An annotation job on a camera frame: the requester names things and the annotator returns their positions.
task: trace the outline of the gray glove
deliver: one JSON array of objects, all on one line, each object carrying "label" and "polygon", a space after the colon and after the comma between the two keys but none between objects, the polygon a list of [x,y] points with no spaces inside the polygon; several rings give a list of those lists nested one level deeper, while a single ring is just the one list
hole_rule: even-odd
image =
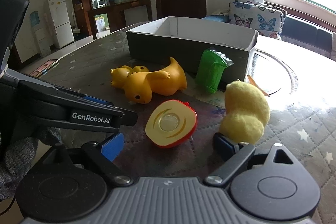
[{"label": "gray glove", "polygon": [[31,137],[8,146],[4,162],[0,162],[0,201],[14,196],[18,184],[31,167],[38,140],[46,145],[61,143],[60,129],[40,127]]}]

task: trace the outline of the butterfly cushion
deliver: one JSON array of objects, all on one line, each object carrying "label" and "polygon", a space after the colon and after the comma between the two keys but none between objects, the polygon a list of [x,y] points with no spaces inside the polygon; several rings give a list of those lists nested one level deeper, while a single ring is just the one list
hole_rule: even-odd
[{"label": "butterfly cushion", "polygon": [[275,9],[275,10],[279,10],[279,11],[282,12],[282,15],[283,15],[284,18],[287,15],[287,11],[284,10],[284,9],[282,9],[282,8],[280,8],[280,7],[278,7],[278,6],[268,5],[268,4],[261,3],[261,2],[255,1],[255,0],[235,0],[235,2],[245,2],[245,3],[249,3],[249,4],[265,6],[265,7],[269,7],[269,8]]},{"label": "butterfly cushion", "polygon": [[229,23],[256,29],[260,35],[281,40],[286,13],[267,5],[229,3]]}]

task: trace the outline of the fuzzy yellow chick toy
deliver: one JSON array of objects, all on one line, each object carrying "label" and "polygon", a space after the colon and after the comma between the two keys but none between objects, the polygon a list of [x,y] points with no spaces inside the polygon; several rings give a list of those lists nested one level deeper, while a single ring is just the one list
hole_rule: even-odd
[{"label": "fuzzy yellow chick toy", "polygon": [[225,107],[219,132],[236,143],[255,144],[269,121],[265,95],[254,85],[234,81],[226,86]]}]

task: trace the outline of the dark sofa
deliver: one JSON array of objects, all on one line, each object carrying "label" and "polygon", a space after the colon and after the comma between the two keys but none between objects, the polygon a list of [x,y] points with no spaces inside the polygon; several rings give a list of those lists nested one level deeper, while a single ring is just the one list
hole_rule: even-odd
[{"label": "dark sofa", "polygon": [[[228,16],[223,15],[207,16],[204,19],[226,23],[228,22]],[[282,37],[284,41],[294,43],[302,47],[305,46],[301,45],[300,42],[331,53],[332,32],[295,16],[286,16],[282,29]]]}]

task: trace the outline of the white star pattern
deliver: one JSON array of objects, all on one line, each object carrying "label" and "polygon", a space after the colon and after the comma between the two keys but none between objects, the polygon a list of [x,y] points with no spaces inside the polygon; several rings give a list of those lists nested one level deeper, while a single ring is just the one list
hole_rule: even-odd
[{"label": "white star pattern", "polygon": [[301,131],[297,131],[297,133],[300,135],[300,140],[305,140],[306,142],[308,142],[308,137],[309,135],[305,132],[304,129],[302,129]]},{"label": "white star pattern", "polygon": [[332,153],[328,153],[328,151],[327,151],[327,154],[326,154],[326,156],[325,156],[325,158],[324,158],[327,162],[328,162],[328,164],[333,160],[333,154]]}]

